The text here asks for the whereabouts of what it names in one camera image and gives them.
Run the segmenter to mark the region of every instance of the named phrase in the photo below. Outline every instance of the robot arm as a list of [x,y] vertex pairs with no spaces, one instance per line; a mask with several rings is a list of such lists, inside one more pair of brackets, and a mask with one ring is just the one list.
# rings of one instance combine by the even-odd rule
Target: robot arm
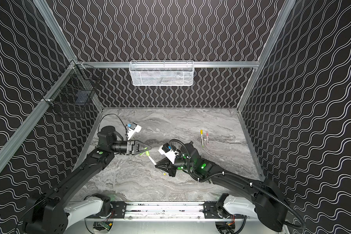
[[[177,149],[173,143],[181,146]],[[227,171],[216,163],[202,158],[192,144],[192,142],[183,144],[176,139],[164,144],[159,148],[159,152],[166,158],[157,162],[155,167],[168,172],[172,177],[180,170],[198,182],[211,180],[214,184],[229,189],[233,195],[243,197],[251,203],[242,206],[239,202],[235,202],[237,197],[223,194],[214,210],[221,217],[227,218],[237,213],[244,215],[242,208],[247,207],[243,212],[256,214],[255,217],[274,231],[281,232],[284,224],[298,229],[305,228],[303,218],[288,205],[281,190],[273,181],[269,179],[263,182],[251,180]],[[293,213],[302,225],[286,222],[288,211]]]
[[67,204],[116,154],[136,155],[151,149],[151,146],[138,140],[124,141],[113,126],[102,128],[98,137],[98,147],[77,169],[41,197],[27,199],[28,212],[23,217],[23,231],[29,234],[62,234],[67,227],[85,217],[93,214],[106,217],[111,213],[110,198],[100,194],[93,194],[73,206],[67,207]]

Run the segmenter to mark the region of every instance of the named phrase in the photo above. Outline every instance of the metal plate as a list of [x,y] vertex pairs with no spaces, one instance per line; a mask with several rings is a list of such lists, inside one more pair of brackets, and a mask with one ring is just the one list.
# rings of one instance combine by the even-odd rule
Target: metal plate
[[215,202],[205,202],[203,204],[204,211],[207,210],[207,212],[204,213],[204,218],[206,219],[216,219],[220,218],[217,216],[217,211],[215,211],[214,207],[216,206]]
[[112,209],[114,210],[113,217],[115,219],[123,219],[126,213],[127,204],[123,201],[111,202]]

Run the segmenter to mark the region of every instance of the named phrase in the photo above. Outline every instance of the red wire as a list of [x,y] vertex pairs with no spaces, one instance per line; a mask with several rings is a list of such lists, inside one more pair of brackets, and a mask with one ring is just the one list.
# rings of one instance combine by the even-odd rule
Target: red wire
[[235,217],[234,217],[234,215],[231,216],[231,220],[232,220],[232,222],[228,224],[229,226],[232,225],[232,224],[235,222]]
[[110,217],[109,217],[109,218],[107,218],[106,220],[104,220],[103,222],[108,221],[108,219],[112,218],[112,216],[113,216],[113,211],[111,211],[111,215],[110,215]]

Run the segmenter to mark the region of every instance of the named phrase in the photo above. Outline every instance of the floor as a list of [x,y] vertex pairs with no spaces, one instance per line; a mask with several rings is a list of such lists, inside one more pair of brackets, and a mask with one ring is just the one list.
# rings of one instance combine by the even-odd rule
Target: floor
[[[259,179],[247,142],[234,109],[106,109],[104,115],[116,113],[124,124],[142,127],[134,138],[152,146],[150,156],[157,162],[164,158],[159,146],[172,138],[184,143],[194,142],[200,155],[228,171]],[[115,115],[104,117],[100,128],[112,125],[124,135]],[[200,129],[208,132],[209,145],[201,147]],[[89,152],[98,143],[96,133]],[[83,200],[87,195],[103,193],[116,201],[216,201],[224,187],[197,183],[184,172],[175,177],[155,169],[150,159],[142,156],[117,155],[100,173],[95,175],[72,200]]]

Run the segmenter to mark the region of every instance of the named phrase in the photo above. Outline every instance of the white wire mesh basket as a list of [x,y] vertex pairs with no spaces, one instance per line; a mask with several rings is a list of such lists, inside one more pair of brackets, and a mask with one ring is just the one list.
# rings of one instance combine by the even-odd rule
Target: white wire mesh basket
[[137,86],[191,86],[193,61],[131,61],[129,72]]

